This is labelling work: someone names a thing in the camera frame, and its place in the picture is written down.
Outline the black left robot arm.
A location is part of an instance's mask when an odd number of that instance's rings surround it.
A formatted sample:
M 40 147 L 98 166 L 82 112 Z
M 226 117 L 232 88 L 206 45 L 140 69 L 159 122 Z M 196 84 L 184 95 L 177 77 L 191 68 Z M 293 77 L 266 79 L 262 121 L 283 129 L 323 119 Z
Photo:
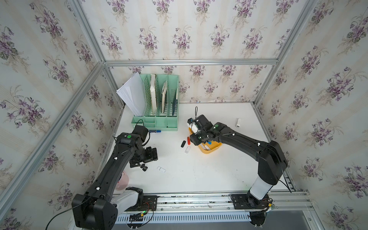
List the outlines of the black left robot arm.
M 110 230 L 126 210 L 143 209 L 143 214 L 149 211 L 140 188 L 128 187 L 119 196 L 113 196 L 127 166 L 146 170 L 147 163 L 158 160 L 157 149 L 147 146 L 149 139 L 150 132 L 143 120 L 136 123 L 132 132 L 121 133 L 115 138 L 113 153 L 96 180 L 84 194 L 76 194 L 71 202 L 76 227 Z

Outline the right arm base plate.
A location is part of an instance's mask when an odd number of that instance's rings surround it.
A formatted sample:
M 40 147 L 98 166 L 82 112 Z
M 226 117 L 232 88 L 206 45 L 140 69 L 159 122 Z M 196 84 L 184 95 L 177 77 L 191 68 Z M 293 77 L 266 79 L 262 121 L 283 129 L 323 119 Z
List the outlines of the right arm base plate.
M 273 199 L 266 194 L 258 200 L 250 192 L 246 194 L 231 194 L 231 201 L 235 209 L 262 209 L 267 210 L 272 206 Z

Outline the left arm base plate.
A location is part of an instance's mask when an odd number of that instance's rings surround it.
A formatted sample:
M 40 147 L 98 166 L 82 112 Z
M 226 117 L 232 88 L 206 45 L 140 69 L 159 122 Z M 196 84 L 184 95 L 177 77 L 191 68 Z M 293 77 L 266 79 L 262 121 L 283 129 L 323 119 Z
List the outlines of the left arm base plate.
M 126 211 L 147 211 L 149 209 L 156 211 L 158 196 L 146 194 L 143 192 L 143 189 L 137 187 L 128 187 L 126 191 L 134 191 L 138 193 L 136 204 L 128 208 Z

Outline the yellow plastic storage box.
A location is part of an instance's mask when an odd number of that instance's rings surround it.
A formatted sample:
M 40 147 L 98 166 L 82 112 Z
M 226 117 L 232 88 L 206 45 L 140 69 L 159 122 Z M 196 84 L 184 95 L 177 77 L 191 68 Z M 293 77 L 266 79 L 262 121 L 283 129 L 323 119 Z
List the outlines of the yellow plastic storage box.
M 188 128 L 188 130 L 189 130 L 189 134 L 192 135 L 193 131 L 191 130 L 191 128 Z M 200 145 L 198 145 L 200 151 L 204 154 L 210 154 L 210 153 L 216 151 L 217 149 L 219 149 L 221 146 L 222 146 L 222 143 L 218 143 L 216 141 L 211 142 L 210 145 L 208 143 L 201 143 Z

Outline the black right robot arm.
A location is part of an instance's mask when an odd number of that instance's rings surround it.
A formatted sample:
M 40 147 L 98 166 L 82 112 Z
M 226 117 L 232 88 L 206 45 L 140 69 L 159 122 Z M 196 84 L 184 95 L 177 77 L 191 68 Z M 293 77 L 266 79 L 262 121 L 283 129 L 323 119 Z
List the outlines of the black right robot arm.
M 236 109 L 215 112 L 214 114 L 220 114 L 225 120 L 212 122 L 205 114 L 199 115 L 198 107 L 195 107 L 194 116 L 189 117 L 186 122 L 192 132 L 189 136 L 191 143 L 196 146 L 214 142 L 228 145 L 257 162 L 257 178 L 246 194 L 249 203 L 265 200 L 268 192 L 279 182 L 291 192 L 287 180 L 281 180 L 285 178 L 288 162 L 280 144 L 274 140 L 257 140 L 227 125 L 226 121 L 233 122 L 236 118 L 241 118 L 237 116 L 237 112 Z

